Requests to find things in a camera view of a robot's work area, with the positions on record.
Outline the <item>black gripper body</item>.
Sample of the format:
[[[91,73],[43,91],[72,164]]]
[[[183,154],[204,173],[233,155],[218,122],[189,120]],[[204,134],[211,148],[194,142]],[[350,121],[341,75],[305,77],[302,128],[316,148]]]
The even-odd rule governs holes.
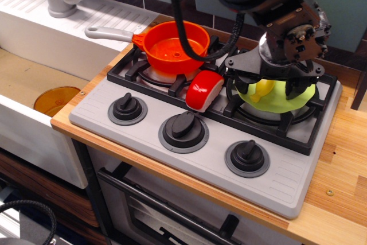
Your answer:
[[[260,53],[258,47],[248,52],[227,56],[224,63],[230,73],[243,82],[258,82],[262,79],[317,81],[325,73],[324,67],[312,60],[273,63],[269,57]]]

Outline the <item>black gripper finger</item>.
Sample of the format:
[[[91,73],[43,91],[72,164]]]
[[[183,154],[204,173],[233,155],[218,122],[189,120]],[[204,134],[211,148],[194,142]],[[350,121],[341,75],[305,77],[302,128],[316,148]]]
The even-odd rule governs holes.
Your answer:
[[[291,79],[286,81],[286,99],[291,100],[303,94],[311,86],[308,79]]]
[[[249,85],[253,83],[253,78],[242,71],[235,71],[235,87],[239,93],[247,94]]]

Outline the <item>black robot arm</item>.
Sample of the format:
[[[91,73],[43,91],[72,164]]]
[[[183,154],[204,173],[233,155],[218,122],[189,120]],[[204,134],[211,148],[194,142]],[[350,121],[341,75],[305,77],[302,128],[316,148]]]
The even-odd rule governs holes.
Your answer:
[[[219,1],[251,16],[265,31],[255,49],[225,59],[242,83],[285,81],[286,97],[293,99],[324,74],[324,68],[313,59],[327,53],[331,26],[315,0]]]

